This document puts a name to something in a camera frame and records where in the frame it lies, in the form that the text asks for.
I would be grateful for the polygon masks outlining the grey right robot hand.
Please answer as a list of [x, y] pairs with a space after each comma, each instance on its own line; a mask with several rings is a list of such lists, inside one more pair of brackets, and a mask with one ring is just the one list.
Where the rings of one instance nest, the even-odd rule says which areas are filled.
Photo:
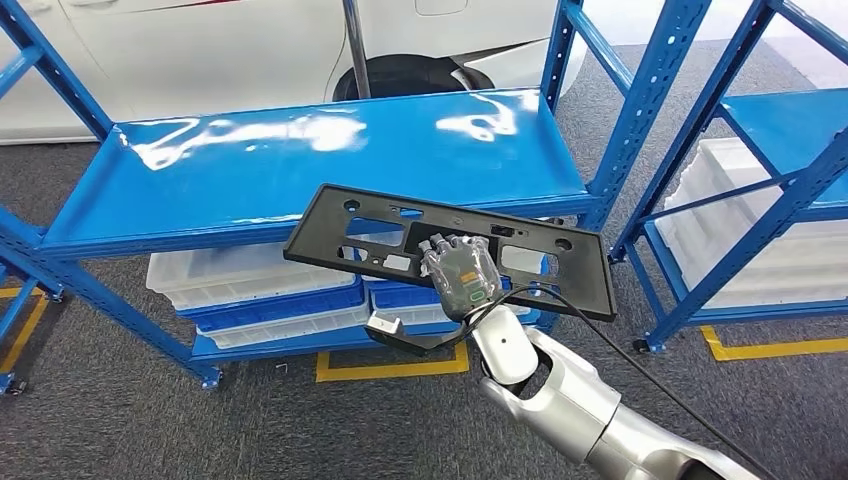
[[484, 236], [440, 233], [418, 243], [420, 276], [431, 279], [450, 320], [462, 322], [505, 293], [489, 246]]

